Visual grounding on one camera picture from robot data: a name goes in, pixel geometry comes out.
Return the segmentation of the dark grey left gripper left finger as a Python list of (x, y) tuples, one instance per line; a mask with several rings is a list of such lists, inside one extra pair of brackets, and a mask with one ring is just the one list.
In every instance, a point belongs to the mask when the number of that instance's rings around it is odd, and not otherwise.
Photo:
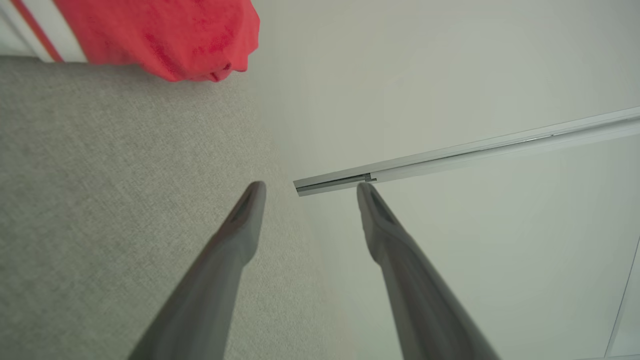
[(221, 360), (243, 269), (258, 250), (266, 185), (245, 189), (155, 315), (131, 360)]

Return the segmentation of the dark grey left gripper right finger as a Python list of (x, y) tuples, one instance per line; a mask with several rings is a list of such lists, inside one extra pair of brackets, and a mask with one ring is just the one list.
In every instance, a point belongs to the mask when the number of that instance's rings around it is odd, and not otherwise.
[(425, 253), (370, 183), (357, 187), (366, 246), (380, 266), (405, 360), (497, 360)]

